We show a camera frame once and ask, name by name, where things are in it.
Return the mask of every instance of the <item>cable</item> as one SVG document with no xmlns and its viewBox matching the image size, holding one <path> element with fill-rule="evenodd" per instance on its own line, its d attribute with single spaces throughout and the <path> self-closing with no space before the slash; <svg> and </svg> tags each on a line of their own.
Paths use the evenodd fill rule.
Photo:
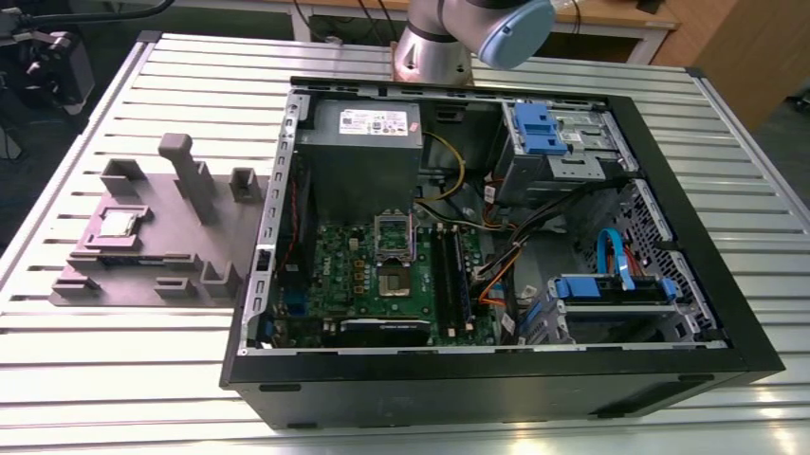
<svg viewBox="0 0 810 455">
<path fill-rule="evenodd" d="M 164 12 L 172 6 L 175 0 L 163 0 L 151 8 L 128 12 L 92 12 L 85 14 L 51 14 L 29 17 L 24 20 L 25 27 L 64 26 L 77 24 L 97 24 L 104 22 L 132 21 L 145 19 Z"/>
<path fill-rule="evenodd" d="M 377 23 L 375 22 L 373 18 L 371 17 L 371 13 L 368 12 L 368 9 L 365 8 L 365 4 L 363 3 L 363 0 L 356 0 L 356 2 L 359 3 L 359 7 L 363 8 L 363 12 L 365 13 L 365 17 L 368 18 L 368 22 L 371 23 L 371 29 L 375 32 L 375 36 L 377 37 L 380 46 L 384 46 L 384 41 L 381 40 L 380 33 L 377 32 Z"/>
<path fill-rule="evenodd" d="M 444 183 L 439 184 L 439 191 L 444 192 Z M 447 203 L 448 207 L 454 210 L 455 214 L 458 215 L 458 218 L 464 221 L 468 221 L 467 217 L 464 216 L 464 212 L 459 208 L 458 204 L 454 202 L 454 197 L 450 196 L 450 197 L 444 198 L 444 202 Z"/>
<path fill-rule="evenodd" d="M 515 267 L 510 267 L 502 278 L 503 300 L 506 304 L 506 314 L 515 323 L 515 329 L 508 336 L 502 337 L 503 344 L 518 344 L 518 319 L 520 316 L 520 306 L 518 305 L 518 296 L 515 294 Z"/>
<path fill-rule="evenodd" d="M 301 18 L 301 22 L 304 22 L 304 25 L 308 28 L 308 32 L 312 34 L 315 39 L 325 42 L 327 41 L 325 38 L 323 36 L 320 36 L 320 34 L 315 31 L 312 26 L 308 24 L 307 17 L 304 16 L 304 12 L 301 11 L 301 5 L 299 5 L 299 0 L 292 0 L 292 3 L 295 5 L 295 10 L 299 12 L 299 17 Z"/>
<path fill-rule="evenodd" d="M 381 13 L 388 21 L 388 26 L 391 27 L 391 41 L 396 41 L 396 28 L 393 27 L 393 21 L 391 20 L 391 15 L 388 14 L 388 8 L 384 7 L 381 0 L 377 0 L 377 3 L 380 3 Z"/>
<path fill-rule="evenodd" d="M 435 211 L 424 202 L 416 202 L 416 204 L 426 210 L 426 212 L 428 213 L 430 216 L 432 216 L 432 218 L 435 218 L 436 220 L 439 220 L 443 223 L 450 223 L 452 225 L 464 225 L 464 226 L 470 226 L 470 227 L 472 227 L 475 229 L 480 229 L 480 230 L 500 230 L 494 227 L 476 225 L 475 223 L 472 223 L 470 221 L 454 220 L 452 218 L 446 217 L 438 211 Z"/>
<path fill-rule="evenodd" d="M 492 261 L 484 264 L 479 270 L 479 275 L 486 273 L 503 261 L 507 261 L 511 255 L 518 251 L 526 243 L 531 232 L 540 228 L 546 222 L 554 217 L 559 216 L 564 209 L 575 204 L 587 194 L 595 191 L 607 190 L 611 188 L 620 188 L 628 181 L 628 177 L 616 177 L 602 182 L 586 183 L 578 186 L 574 190 L 558 199 L 554 199 L 546 203 L 527 218 L 527 220 L 518 226 L 511 236 L 508 237 L 508 244 L 511 247 L 502 253 Z"/>
<path fill-rule="evenodd" d="M 464 167 L 466 166 L 464 166 L 464 158 L 462 158 L 460 153 L 455 149 L 454 145 L 436 133 L 431 133 L 430 131 L 423 131 L 423 134 L 428 135 L 435 140 L 442 142 L 442 145 L 444 145 L 444 147 L 447 147 L 447 149 L 454 153 L 455 160 L 458 161 L 458 180 L 455 181 L 454 187 L 450 188 L 447 191 L 444 191 L 438 196 L 420 197 L 416 199 L 416 202 L 432 202 L 432 201 L 440 201 L 447 196 L 452 195 L 455 193 L 455 191 L 460 188 L 460 186 L 464 183 L 464 173 L 466 173 Z"/>
<path fill-rule="evenodd" d="M 492 289 L 492 286 L 495 286 L 495 283 L 498 282 L 498 280 L 502 278 L 503 274 L 506 273 L 506 270 L 508 270 L 508 267 L 511 267 L 515 264 L 515 261 L 518 261 L 519 256 L 520 256 L 520 252 L 518 252 L 518 254 L 515 254 L 515 257 L 511 258 L 508 263 L 506 263 L 500 272 L 498 272 L 498 275 L 495 275 L 495 278 L 492 278 L 492 280 L 490 281 L 487 286 L 483 288 L 483 291 L 480 292 L 480 295 L 479 295 L 479 301 L 487 300 L 487 298 L 486 298 L 487 293 Z"/>
</svg>

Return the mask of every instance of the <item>black cable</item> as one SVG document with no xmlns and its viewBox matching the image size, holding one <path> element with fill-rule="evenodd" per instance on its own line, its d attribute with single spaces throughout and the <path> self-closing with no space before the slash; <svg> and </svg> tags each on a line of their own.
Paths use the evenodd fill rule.
<svg viewBox="0 0 810 455">
<path fill-rule="evenodd" d="M 628 182 L 628 177 L 615 177 L 602 182 L 592 182 L 579 185 L 568 191 L 564 196 L 546 203 L 527 218 L 527 220 L 514 230 L 508 237 L 508 249 L 496 258 L 490 261 L 479 270 L 479 275 L 484 274 L 499 264 L 504 264 L 520 251 L 523 243 L 536 228 L 540 228 L 554 217 L 559 216 L 567 207 L 575 204 L 586 195 L 595 191 L 620 188 Z"/>
<path fill-rule="evenodd" d="M 377 2 L 380 3 L 381 13 L 388 21 L 388 26 L 391 27 L 391 41 L 396 41 L 396 28 L 393 27 L 393 21 L 391 20 L 391 15 L 388 14 L 388 8 L 384 7 L 381 0 L 377 0 Z"/>
<path fill-rule="evenodd" d="M 518 317 L 520 316 L 520 307 L 518 306 L 518 295 L 515 293 L 515 265 L 508 267 L 502 276 L 503 304 L 506 305 L 506 314 L 511 318 L 514 331 L 510 334 L 507 330 L 502 331 L 502 344 L 518 344 Z"/>
<path fill-rule="evenodd" d="M 308 32 L 312 34 L 315 39 L 325 42 L 327 40 L 324 39 L 324 37 L 320 36 L 320 34 L 315 31 L 312 26 L 308 24 L 307 17 L 304 16 L 304 12 L 301 11 L 301 5 L 299 5 L 299 0 L 292 0 L 292 3 L 295 4 L 295 10 L 299 11 L 299 17 L 301 18 L 301 22 L 304 22 L 304 25 L 308 28 Z"/>
<path fill-rule="evenodd" d="M 377 37 L 380 46 L 384 46 L 384 41 L 381 40 L 380 33 L 377 32 L 377 23 L 375 22 L 375 19 L 371 17 L 371 13 L 368 12 L 368 9 L 365 8 L 365 4 L 363 3 L 363 0 L 356 0 L 356 2 L 359 3 L 359 7 L 363 8 L 363 13 L 365 14 L 365 17 L 368 18 L 368 22 L 371 23 L 371 29 L 375 32 L 375 36 Z"/>
<path fill-rule="evenodd" d="M 175 0 L 163 0 L 151 8 L 139 9 L 128 12 L 92 12 L 85 14 L 51 14 L 45 16 L 29 17 L 24 20 L 27 27 L 64 26 L 77 24 L 97 24 L 103 22 L 132 21 L 152 17 L 172 6 Z"/>
<path fill-rule="evenodd" d="M 444 192 L 444 184 L 442 183 L 439 185 L 439 191 Z M 442 199 L 444 202 L 447 202 L 447 205 L 451 207 L 451 209 L 454 210 L 455 214 L 458 215 L 458 218 L 460 218 L 464 221 L 467 220 L 467 217 L 464 216 L 464 212 L 462 211 L 462 209 L 458 207 L 458 204 L 454 202 L 452 197 L 447 196 L 444 199 Z"/>
</svg>

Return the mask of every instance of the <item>aluminum slotted table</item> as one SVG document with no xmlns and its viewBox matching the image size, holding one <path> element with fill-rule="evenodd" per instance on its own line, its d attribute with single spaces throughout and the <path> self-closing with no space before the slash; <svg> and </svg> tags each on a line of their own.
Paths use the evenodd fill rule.
<svg viewBox="0 0 810 455">
<path fill-rule="evenodd" d="M 476 85 L 631 96 L 787 371 L 634 420 L 276 432 L 217 387 L 225 309 L 48 302 L 112 157 L 268 174 L 293 75 L 385 80 L 387 48 L 144 33 L 0 260 L 0 449 L 155 453 L 784 453 L 810 446 L 810 216 L 706 80 L 680 68 L 478 64 Z"/>
</svg>

